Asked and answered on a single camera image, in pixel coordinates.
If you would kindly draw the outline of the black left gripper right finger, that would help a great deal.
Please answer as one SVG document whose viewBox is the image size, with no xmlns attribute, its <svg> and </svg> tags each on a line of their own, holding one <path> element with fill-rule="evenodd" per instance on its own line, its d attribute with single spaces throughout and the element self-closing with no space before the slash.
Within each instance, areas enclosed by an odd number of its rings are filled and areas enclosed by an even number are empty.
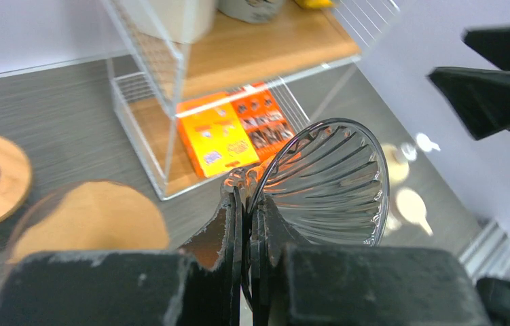
<svg viewBox="0 0 510 326">
<path fill-rule="evenodd" d="M 449 252 L 310 244 L 270 197 L 253 209 L 255 325 L 489 325 Z"/>
</svg>

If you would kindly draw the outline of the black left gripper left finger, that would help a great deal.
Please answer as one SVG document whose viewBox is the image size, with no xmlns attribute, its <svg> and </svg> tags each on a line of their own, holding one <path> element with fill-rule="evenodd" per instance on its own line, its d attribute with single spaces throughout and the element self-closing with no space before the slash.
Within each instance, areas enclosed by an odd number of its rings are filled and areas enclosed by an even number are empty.
<svg viewBox="0 0 510 326">
<path fill-rule="evenodd" d="M 0 290 L 0 325 L 238 325 L 242 203 L 223 194 L 178 251 L 46 251 Z"/>
</svg>

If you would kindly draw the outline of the brown paper filter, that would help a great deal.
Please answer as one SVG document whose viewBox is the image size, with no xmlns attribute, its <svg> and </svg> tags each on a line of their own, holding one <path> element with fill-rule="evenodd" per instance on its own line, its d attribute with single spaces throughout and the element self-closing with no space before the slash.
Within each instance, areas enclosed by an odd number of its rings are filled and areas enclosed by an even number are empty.
<svg viewBox="0 0 510 326">
<path fill-rule="evenodd" d="M 10 236 L 7 264 L 41 251 L 166 249 L 170 236 L 155 203 L 129 185 L 92 180 L 36 202 Z"/>
</svg>

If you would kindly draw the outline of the dark transparent dripper cone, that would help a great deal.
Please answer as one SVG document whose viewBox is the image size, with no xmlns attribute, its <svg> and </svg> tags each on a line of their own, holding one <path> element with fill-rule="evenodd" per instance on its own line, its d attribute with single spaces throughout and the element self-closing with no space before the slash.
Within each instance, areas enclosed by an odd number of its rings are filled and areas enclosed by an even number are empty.
<svg viewBox="0 0 510 326">
<path fill-rule="evenodd" d="M 307 126 L 264 162 L 232 170 L 221 188 L 241 202 L 241 286 L 252 310 L 268 304 L 287 243 L 377 246 L 389 208 L 382 146 L 347 118 Z"/>
</svg>

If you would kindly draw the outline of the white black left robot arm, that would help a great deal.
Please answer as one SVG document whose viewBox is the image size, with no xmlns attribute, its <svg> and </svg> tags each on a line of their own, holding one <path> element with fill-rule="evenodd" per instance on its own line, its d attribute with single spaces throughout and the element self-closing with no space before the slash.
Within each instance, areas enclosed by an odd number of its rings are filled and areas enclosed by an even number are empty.
<svg viewBox="0 0 510 326">
<path fill-rule="evenodd" d="M 269 198 L 222 195 L 180 251 L 33 254 L 0 290 L 0 325 L 510 325 L 510 281 L 450 253 L 314 245 Z"/>
</svg>

